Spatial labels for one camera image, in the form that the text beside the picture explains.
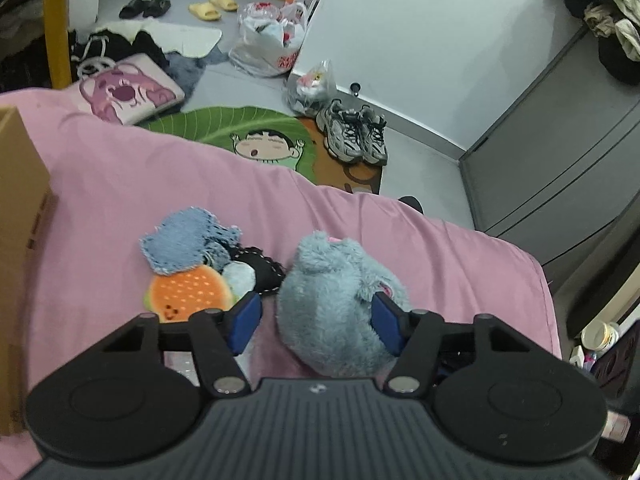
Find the yellow slipper far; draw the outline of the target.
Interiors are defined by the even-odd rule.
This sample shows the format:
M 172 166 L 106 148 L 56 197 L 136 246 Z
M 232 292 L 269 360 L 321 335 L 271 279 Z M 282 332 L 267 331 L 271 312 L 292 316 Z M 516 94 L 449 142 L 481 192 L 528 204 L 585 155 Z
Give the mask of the yellow slipper far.
M 216 8 L 224 10 L 226 12 L 236 12 L 239 9 L 239 5 L 235 0 L 208 0 Z

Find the white red plastic bag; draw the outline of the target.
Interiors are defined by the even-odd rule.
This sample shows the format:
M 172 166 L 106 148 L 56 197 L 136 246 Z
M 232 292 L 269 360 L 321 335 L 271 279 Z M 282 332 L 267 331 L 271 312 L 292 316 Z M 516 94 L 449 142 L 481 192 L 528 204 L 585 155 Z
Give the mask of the white red plastic bag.
M 284 6 L 254 2 L 239 15 L 239 36 L 230 62 L 255 77 L 279 77 L 292 70 L 308 27 L 302 2 Z

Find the black cloth toy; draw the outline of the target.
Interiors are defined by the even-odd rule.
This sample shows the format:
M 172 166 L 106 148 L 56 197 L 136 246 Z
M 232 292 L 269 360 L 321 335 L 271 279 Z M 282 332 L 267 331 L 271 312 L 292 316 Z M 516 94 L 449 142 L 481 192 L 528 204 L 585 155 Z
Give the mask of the black cloth toy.
M 230 249 L 231 260 L 247 264 L 255 272 L 254 292 L 260 296 L 275 294 L 285 278 L 285 268 L 258 247 L 235 247 Z

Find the hamburger plush toy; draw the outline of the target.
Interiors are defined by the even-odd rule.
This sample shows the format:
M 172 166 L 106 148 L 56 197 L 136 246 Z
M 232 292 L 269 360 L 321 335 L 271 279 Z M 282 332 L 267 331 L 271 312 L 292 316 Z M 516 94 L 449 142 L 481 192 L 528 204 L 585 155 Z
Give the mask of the hamburger plush toy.
M 228 311 L 234 296 L 224 278 L 210 266 L 163 276 L 155 275 L 144 296 L 145 307 L 162 323 L 186 322 L 206 309 Z

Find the round white yellow-rimmed table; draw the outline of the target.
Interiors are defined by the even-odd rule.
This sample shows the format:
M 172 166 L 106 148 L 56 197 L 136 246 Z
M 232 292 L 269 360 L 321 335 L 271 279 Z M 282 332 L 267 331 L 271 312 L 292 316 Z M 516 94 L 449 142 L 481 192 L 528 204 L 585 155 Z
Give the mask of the round white yellow-rimmed table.
M 72 84 L 67 26 L 67 0 L 43 0 L 44 39 L 51 84 L 55 90 Z

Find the grey wardrobe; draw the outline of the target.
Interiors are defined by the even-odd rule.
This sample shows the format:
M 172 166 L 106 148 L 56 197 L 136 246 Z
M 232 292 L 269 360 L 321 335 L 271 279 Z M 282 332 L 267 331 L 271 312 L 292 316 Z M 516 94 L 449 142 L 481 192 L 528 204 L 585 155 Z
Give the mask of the grey wardrobe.
M 558 289 L 639 191 L 639 90 L 589 32 L 462 159 L 475 226 L 534 256 Z

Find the black clothing pile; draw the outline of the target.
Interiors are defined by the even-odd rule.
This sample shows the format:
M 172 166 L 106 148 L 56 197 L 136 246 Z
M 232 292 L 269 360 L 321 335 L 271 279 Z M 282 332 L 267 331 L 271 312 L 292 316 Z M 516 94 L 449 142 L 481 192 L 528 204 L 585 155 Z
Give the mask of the black clothing pile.
M 86 42 L 79 42 L 76 32 L 71 32 L 68 39 L 73 82 L 102 72 L 137 54 L 146 54 L 160 68 L 168 66 L 162 49 L 147 32 L 137 32 L 134 40 L 106 29 L 94 32 Z

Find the grey sneaker right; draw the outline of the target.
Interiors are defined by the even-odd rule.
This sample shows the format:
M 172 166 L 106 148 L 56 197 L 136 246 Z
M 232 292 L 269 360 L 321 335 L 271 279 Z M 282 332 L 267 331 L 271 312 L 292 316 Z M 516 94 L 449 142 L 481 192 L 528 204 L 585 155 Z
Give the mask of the grey sneaker right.
M 363 105 L 359 111 L 360 146 L 363 160 L 371 166 L 387 164 L 387 148 L 384 139 L 386 120 L 372 107 Z

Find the grey plush mouse slipper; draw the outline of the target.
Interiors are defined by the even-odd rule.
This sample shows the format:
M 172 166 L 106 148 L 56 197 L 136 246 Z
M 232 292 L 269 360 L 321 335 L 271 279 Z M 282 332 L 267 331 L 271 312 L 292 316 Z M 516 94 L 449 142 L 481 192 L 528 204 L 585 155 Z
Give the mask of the grey plush mouse slipper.
M 278 291 L 280 338 L 321 376 L 380 374 L 394 358 L 371 326 L 377 292 L 411 309 L 405 286 L 356 240 L 313 232 L 299 242 Z

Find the blue denim cloth toy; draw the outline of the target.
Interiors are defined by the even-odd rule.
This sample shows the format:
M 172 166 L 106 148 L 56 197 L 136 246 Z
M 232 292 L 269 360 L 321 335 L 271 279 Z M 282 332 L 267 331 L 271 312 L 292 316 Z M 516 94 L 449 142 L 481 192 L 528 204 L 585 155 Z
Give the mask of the blue denim cloth toy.
M 157 275 L 169 276 L 205 264 L 221 271 L 240 246 L 242 231 L 223 226 L 206 209 L 189 207 L 167 216 L 150 234 L 140 238 L 142 255 Z

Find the yellow slipper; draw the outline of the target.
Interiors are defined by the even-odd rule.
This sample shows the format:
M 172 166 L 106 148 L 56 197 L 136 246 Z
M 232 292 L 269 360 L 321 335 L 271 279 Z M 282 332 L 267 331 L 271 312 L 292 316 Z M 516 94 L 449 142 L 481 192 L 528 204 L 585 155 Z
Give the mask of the yellow slipper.
M 189 12 L 203 22 L 214 22 L 221 18 L 221 14 L 209 1 L 200 3 L 190 3 L 188 5 Z
M 224 10 L 226 12 L 236 12 L 239 9 L 239 5 L 235 0 L 208 0 L 216 8 Z

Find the black slipper left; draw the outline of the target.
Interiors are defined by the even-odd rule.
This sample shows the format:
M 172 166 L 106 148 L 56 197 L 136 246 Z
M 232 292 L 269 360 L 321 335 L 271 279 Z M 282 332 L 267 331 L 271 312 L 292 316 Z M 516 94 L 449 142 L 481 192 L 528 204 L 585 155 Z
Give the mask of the black slipper left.
M 146 0 L 130 0 L 119 11 L 118 17 L 121 20 L 132 20 L 141 15 L 147 6 L 148 2 Z

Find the green leaf cartoon rug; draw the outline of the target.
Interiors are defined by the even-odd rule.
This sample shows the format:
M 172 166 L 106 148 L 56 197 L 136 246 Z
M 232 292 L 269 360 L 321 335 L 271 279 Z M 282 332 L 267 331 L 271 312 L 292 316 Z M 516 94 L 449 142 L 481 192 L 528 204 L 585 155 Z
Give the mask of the green leaf cartoon rug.
M 142 127 L 223 148 L 254 162 L 292 169 L 314 184 L 349 193 L 380 192 L 382 169 L 333 158 L 310 118 L 257 106 L 210 106 L 155 118 Z

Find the black slipper right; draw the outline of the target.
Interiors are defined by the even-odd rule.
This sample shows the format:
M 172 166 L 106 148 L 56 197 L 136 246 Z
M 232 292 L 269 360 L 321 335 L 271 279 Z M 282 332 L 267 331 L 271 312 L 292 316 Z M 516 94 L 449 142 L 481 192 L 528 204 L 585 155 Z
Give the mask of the black slipper right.
M 142 12 L 144 18 L 161 18 L 171 8 L 169 0 L 149 0 Z

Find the yellow slipper near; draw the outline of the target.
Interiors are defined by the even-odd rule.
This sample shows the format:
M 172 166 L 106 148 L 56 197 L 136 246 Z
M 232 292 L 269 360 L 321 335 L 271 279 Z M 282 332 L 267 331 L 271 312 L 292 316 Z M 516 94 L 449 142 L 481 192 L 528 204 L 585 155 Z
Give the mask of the yellow slipper near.
M 214 22 L 221 18 L 221 14 L 209 1 L 200 3 L 190 3 L 188 5 L 189 12 L 203 22 Z

